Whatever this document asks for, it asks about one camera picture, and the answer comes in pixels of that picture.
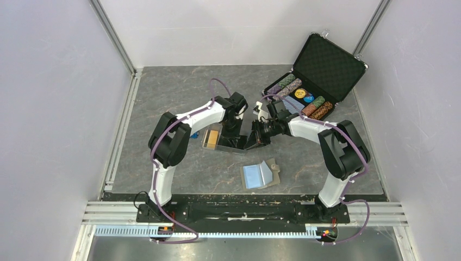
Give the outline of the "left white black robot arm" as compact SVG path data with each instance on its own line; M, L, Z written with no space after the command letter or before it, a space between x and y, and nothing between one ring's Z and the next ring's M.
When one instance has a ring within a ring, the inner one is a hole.
M216 96L186 113L174 115L167 111L162 114L148 142L153 164L148 195L154 202L149 213L153 218L162 222L170 217L171 207L167 203L172 198L172 180L176 166L186 155L190 136L215 123L223 124L228 132L238 133L247 108L244 96L235 92L229 98Z

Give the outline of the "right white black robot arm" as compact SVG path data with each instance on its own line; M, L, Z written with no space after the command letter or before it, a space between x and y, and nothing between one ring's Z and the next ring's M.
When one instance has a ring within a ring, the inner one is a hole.
M329 221L344 203L349 184L361 171L369 169L369 150L349 120L328 123L292 114L282 101L268 104L267 109L269 116L260 116L252 122L244 149L269 145L271 138L279 134L319 144L328 175L315 196L314 215L321 222Z

